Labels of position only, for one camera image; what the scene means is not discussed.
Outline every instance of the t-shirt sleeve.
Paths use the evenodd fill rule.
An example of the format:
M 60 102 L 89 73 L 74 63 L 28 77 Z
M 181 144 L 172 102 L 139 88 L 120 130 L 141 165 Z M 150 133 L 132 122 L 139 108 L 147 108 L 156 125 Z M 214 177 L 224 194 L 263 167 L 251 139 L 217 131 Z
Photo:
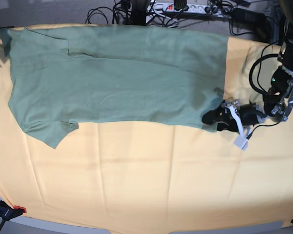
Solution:
M 38 121 L 24 127 L 22 130 L 46 143 L 55 149 L 60 141 L 70 132 L 78 129 L 78 123 L 67 123 L 62 121 Z

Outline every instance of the yellow fabric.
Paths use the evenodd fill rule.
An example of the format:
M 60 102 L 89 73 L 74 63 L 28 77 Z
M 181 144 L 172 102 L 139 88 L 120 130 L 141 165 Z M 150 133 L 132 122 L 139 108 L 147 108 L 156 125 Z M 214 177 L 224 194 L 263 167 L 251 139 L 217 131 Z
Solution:
M 226 98 L 259 98 L 248 72 L 263 46 L 229 39 Z M 276 66 L 264 62 L 262 80 Z M 233 145 L 235 133 L 151 122 L 81 123 L 53 150 L 11 114 L 9 67 L 0 46 L 0 196 L 26 207 L 26 216 L 120 234 L 293 219 L 293 112 L 256 130 L 245 153 Z

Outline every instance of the green t-shirt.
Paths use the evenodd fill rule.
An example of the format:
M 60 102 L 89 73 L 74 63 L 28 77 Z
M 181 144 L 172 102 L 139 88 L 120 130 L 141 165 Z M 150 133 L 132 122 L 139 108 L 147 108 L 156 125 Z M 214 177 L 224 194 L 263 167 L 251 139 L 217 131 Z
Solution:
M 9 107 L 22 130 L 56 148 L 78 122 L 204 126 L 223 98 L 228 37 L 136 26 L 1 30 Z

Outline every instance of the floor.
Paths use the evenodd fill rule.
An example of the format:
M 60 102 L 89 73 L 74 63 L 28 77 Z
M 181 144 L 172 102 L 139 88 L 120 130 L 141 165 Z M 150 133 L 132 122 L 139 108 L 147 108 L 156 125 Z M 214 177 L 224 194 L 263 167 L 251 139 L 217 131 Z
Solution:
M 173 2 L 173 0 L 158 0 L 158 2 Z M 207 0 L 188 0 L 188 3 L 207 4 Z M 248 9 L 262 12 L 269 4 L 270 1 L 255 2 Z M 114 0 L 0 0 L 0 27 L 21 27 L 46 23 L 84 23 L 89 9 L 100 6 L 112 8 L 113 5 Z M 106 11 L 106 15 L 111 21 L 112 14 Z M 100 15 L 95 15 L 91 21 L 106 24 L 105 19 Z M 227 21 L 187 20 L 182 22 L 180 27 L 187 30 L 230 35 Z M 256 40 L 253 35 L 239 37 Z

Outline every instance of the power strip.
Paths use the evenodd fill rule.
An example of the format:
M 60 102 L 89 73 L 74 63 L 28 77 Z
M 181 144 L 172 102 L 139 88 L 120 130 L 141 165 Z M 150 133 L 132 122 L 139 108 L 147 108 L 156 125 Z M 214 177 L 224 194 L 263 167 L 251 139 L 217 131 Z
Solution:
M 173 3 L 157 2 L 157 3 L 155 3 L 155 5 L 153 7 L 156 10 L 163 11 L 163 14 L 170 15 L 173 13 L 175 13 L 175 14 L 180 13 L 180 11 L 175 10 Z M 210 11 L 208 11 L 209 9 L 210 9 L 210 6 L 208 6 L 208 5 L 188 4 L 188 10 L 183 11 L 180 14 L 183 16 L 186 16 L 186 15 L 188 15 L 188 16 L 193 16 L 193 15 L 205 16 L 206 14 L 208 14 L 210 17 L 230 18 L 230 16 L 223 15 L 220 10 L 217 10 L 217 11 L 213 12 L 212 14 L 210 14 Z

